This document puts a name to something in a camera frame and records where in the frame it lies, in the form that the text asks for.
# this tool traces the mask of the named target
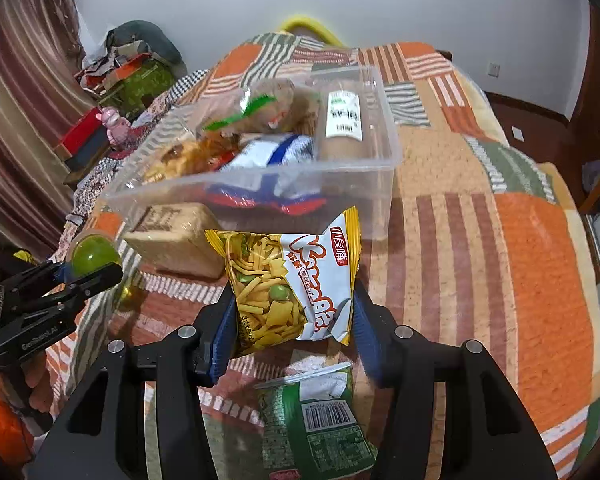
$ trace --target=yellow and white snack bag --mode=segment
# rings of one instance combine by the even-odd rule
[[[349,344],[360,221],[351,207],[321,235],[207,230],[238,307],[239,355],[290,339]]]

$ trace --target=green pea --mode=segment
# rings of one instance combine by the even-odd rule
[[[285,301],[289,299],[291,291],[288,286],[284,285],[272,285],[269,289],[269,297],[273,301]]]
[[[246,274],[238,272],[237,270],[235,271],[235,273],[236,276],[238,276],[238,281],[240,283],[249,283],[253,278],[255,278],[255,276],[247,276]]]

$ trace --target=green snack bag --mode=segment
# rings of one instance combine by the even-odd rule
[[[259,384],[262,459],[270,480],[334,480],[376,461],[351,411],[351,364]]]

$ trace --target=striped quilt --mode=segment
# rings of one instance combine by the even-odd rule
[[[195,102],[266,77],[335,66],[376,65],[402,143],[388,240],[365,241],[359,275],[371,298],[427,338],[484,343],[515,387],[565,477],[591,444],[600,413],[600,310],[584,229],[555,168],[508,146],[489,105],[431,46],[335,48],[289,34],[243,43],[179,98]],[[157,136],[174,127],[167,114]],[[91,300],[78,330],[48,350],[57,411],[111,338],[156,341],[192,322],[225,283],[175,279],[144,264],[122,241],[121,219],[99,204],[88,225],[116,235],[125,281]],[[353,347],[292,342],[231,361],[200,388],[221,478],[264,478],[254,383],[349,360],[354,412],[376,446],[391,391],[369,382]],[[155,478],[154,389],[146,388],[147,456]],[[438,478],[444,389],[428,478]]]

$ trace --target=barcode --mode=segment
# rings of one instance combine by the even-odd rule
[[[346,426],[356,421],[346,400],[320,400],[303,404],[302,417],[307,432]]]

